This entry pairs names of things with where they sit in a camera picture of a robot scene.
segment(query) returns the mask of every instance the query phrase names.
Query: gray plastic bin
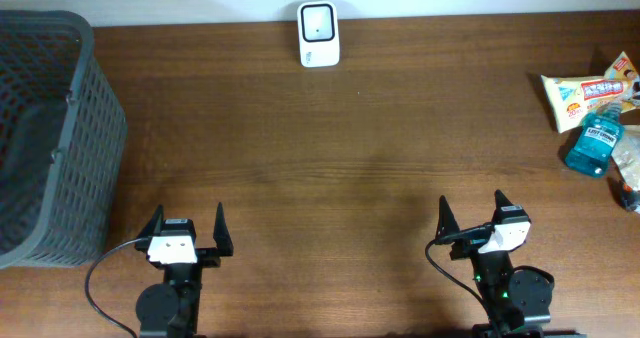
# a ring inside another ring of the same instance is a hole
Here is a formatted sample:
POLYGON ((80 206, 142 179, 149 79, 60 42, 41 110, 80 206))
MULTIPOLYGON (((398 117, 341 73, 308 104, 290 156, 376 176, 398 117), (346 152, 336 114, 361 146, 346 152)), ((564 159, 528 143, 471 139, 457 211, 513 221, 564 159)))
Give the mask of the gray plastic bin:
POLYGON ((93 45, 76 14, 0 11, 0 268, 104 249, 127 123, 93 45))

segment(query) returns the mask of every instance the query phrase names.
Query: blue bottle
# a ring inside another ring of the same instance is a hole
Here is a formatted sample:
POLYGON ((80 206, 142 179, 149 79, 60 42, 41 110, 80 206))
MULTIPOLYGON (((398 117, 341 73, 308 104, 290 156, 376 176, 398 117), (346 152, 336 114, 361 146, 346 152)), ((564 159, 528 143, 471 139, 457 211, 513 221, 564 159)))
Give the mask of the blue bottle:
POLYGON ((599 114, 587 114, 578 143, 564 160, 569 168, 592 177, 602 177, 607 172, 613 147, 624 134, 624 126, 618 122, 621 111, 621 103, 614 101, 599 114))

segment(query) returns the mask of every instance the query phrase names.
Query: white object with square opening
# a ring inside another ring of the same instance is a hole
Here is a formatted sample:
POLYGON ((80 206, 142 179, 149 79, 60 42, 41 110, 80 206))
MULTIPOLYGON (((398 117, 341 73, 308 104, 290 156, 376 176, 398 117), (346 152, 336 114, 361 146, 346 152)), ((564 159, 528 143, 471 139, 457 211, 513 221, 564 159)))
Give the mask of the white object with square opening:
POLYGON ((338 14, 333 3, 307 2, 298 7, 300 62, 307 68, 326 67, 340 61, 338 14))

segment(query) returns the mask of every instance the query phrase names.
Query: bottle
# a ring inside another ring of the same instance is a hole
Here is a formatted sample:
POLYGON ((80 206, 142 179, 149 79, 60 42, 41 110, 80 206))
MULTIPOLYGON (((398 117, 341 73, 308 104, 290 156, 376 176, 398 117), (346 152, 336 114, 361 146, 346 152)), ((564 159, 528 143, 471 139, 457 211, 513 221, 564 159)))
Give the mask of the bottle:
POLYGON ((607 172, 613 147, 624 134, 624 126, 618 122, 621 111, 620 101, 613 101, 601 113, 592 112, 584 118, 578 143, 564 160, 569 168, 592 177, 607 172))

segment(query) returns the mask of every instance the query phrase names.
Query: wooden table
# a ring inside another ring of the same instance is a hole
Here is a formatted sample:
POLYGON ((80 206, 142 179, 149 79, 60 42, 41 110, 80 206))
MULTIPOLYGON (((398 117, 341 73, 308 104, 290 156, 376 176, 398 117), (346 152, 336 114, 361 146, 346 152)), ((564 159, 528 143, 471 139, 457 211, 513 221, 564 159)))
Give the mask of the wooden table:
MULTIPOLYGON (((640 334, 640 216, 605 179, 564 166, 569 134, 553 128, 538 77, 602 74, 622 50, 640 64, 639 12, 341 21, 341 61, 321 69, 300 65, 292 22, 95 34, 129 122, 108 246, 158 204, 212 245, 224 203, 236 255, 204 274, 202 334, 376 337, 484 322, 424 247, 440 195, 470 227, 491 218, 496 188, 533 221, 514 264, 555 275, 548 328, 640 334)), ((471 263, 447 254, 434 249, 471 283, 471 263)), ((86 269, 0 271, 0 336, 125 337, 86 303, 86 269)), ((98 268, 92 291, 137 330, 136 299, 161 280, 129 249, 98 268)))

